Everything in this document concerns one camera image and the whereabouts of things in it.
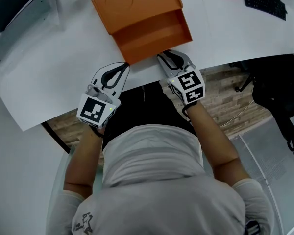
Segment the white t-shirt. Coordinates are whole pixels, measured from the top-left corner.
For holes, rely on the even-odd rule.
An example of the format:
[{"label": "white t-shirt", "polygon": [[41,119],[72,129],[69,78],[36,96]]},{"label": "white t-shirt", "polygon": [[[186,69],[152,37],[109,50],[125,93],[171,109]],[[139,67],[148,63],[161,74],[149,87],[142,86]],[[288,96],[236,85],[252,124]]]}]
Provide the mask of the white t-shirt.
[{"label": "white t-shirt", "polygon": [[103,153],[99,195],[59,193],[48,235],[243,235],[250,220],[260,234],[272,232],[273,210],[260,184],[245,179],[230,187],[206,176],[198,139],[183,129],[137,126]]}]

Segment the white desk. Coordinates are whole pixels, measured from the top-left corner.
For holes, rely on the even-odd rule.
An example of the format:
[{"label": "white desk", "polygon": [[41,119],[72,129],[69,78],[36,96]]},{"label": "white desk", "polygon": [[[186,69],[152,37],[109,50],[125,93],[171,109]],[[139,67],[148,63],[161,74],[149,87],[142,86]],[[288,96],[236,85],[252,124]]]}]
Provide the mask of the white desk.
[{"label": "white desk", "polygon": [[[176,49],[200,69],[294,53],[294,0],[283,21],[244,0],[182,0],[193,41]],[[0,67],[0,96],[22,130],[75,109],[96,70],[123,61],[90,0],[59,0],[63,30],[37,43],[12,70]],[[165,78],[155,57],[131,67],[129,90]]]}]

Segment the orange box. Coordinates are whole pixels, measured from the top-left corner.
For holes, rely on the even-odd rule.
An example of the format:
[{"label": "orange box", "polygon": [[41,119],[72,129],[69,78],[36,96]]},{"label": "orange box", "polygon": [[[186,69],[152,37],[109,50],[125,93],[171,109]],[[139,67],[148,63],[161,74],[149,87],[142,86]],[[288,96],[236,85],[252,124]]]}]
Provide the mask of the orange box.
[{"label": "orange box", "polygon": [[181,0],[92,2],[129,64],[192,41]]}]

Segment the black pants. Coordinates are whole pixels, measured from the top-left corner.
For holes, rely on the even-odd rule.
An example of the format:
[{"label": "black pants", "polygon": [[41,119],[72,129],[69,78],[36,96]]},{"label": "black pants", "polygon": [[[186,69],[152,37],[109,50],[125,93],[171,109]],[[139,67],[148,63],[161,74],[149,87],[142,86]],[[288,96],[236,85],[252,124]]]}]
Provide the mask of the black pants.
[{"label": "black pants", "polygon": [[102,149],[118,135],[145,124],[176,126],[196,135],[192,125],[163,93],[159,82],[122,92],[119,99],[121,106],[107,123]]}]

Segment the black keyboard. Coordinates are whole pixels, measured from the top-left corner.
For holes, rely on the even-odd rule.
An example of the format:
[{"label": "black keyboard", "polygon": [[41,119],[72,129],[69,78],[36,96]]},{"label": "black keyboard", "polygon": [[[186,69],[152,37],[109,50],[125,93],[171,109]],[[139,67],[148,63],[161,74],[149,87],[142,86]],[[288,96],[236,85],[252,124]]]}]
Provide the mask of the black keyboard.
[{"label": "black keyboard", "polygon": [[286,20],[285,4],[280,0],[245,0],[245,5]]}]

